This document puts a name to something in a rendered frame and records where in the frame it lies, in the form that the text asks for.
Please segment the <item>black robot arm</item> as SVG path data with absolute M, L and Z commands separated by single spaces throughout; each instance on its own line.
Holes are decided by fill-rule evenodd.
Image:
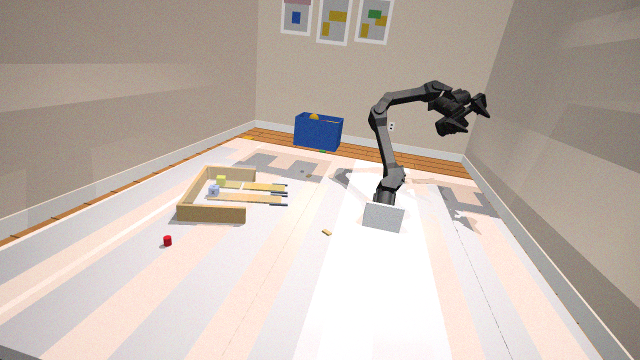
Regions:
M 470 104 L 471 95 L 468 91 L 457 89 L 452 91 L 448 85 L 438 80 L 432 80 L 419 88 L 386 92 L 376 105 L 371 107 L 368 123 L 375 132 L 379 152 L 381 154 L 383 172 L 372 202 L 394 206 L 396 191 L 405 181 L 406 173 L 403 165 L 398 165 L 387 131 L 387 110 L 390 106 L 423 101 L 428 103 L 427 111 L 435 110 L 441 113 L 441 107 L 446 101 L 455 100 L 464 106 Z M 442 96 L 441 93 L 443 92 Z

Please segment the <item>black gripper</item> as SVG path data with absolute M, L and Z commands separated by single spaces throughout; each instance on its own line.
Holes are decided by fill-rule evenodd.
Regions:
M 489 113 L 486 111 L 486 103 L 486 95 L 482 93 L 478 93 L 473 96 L 470 99 L 470 105 L 467 107 L 464 107 L 463 103 L 457 104 L 455 99 L 445 101 L 440 109 L 440 112 L 444 117 L 435 121 L 437 133 L 441 137 L 444 137 L 451 132 L 468 133 L 468 130 L 457 122 L 472 111 L 476 113 L 477 116 L 480 114 L 483 117 L 490 118 Z

